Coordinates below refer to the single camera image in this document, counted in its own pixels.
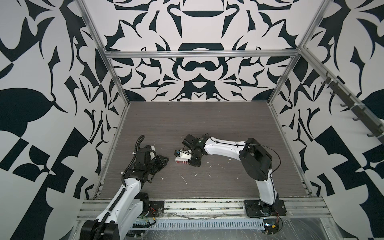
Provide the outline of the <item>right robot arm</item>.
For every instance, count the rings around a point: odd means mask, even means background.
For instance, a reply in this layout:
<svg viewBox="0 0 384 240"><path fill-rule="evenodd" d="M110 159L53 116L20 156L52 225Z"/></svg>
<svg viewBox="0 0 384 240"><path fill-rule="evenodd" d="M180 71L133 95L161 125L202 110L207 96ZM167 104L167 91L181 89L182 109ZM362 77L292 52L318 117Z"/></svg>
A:
<svg viewBox="0 0 384 240"><path fill-rule="evenodd" d="M202 157L218 155L241 162L249 177L255 180L259 191L257 210L265 216L275 210L278 193L273 183L272 155L256 139L246 141L226 141L208 134L200 138L187 135L183 140L184 148L175 150L176 162L199 167Z"/></svg>

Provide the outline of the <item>white red remote control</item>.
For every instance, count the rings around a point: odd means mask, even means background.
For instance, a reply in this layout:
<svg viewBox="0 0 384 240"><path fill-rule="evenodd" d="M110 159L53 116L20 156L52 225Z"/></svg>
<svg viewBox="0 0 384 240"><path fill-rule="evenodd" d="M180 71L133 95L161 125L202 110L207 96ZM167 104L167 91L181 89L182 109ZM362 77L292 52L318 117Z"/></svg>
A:
<svg viewBox="0 0 384 240"><path fill-rule="evenodd" d="M175 158L175 162L177 164L185 164L185 165L189 164L189 160L188 159Z"/></svg>

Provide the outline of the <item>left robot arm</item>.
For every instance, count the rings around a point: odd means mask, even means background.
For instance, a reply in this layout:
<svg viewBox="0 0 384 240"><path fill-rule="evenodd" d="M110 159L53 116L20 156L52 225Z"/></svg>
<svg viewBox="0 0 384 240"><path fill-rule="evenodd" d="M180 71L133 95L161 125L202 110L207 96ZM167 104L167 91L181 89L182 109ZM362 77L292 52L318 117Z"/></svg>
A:
<svg viewBox="0 0 384 240"><path fill-rule="evenodd" d="M121 186L111 202L94 220L83 224L81 240L123 240L136 237L157 223L158 209L151 206L149 195L142 188L145 183L152 183L169 158L158 155L154 146L141 147L144 139L144 135L138 137L133 158L121 172Z"/></svg>

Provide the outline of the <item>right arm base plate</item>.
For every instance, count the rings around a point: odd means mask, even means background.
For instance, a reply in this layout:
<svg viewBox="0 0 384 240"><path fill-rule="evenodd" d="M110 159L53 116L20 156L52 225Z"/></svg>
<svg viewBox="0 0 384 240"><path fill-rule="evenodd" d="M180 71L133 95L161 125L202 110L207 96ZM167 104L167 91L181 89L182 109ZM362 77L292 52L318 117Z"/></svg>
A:
<svg viewBox="0 0 384 240"><path fill-rule="evenodd" d="M261 200L244 201L246 215L249 218L263 218L270 216L286 216L287 209L283 200L276 199L273 205L266 204Z"/></svg>

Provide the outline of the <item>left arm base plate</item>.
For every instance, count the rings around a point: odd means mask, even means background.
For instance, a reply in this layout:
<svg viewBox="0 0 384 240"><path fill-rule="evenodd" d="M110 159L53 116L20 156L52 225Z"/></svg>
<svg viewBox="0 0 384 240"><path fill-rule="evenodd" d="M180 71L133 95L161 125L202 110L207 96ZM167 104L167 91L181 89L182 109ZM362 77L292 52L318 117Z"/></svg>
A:
<svg viewBox="0 0 384 240"><path fill-rule="evenodd" d="M156 218L156 217L160 217L164 213L164 209L165 209L164 201L144 202L142 214L145 217Z"/></svg>

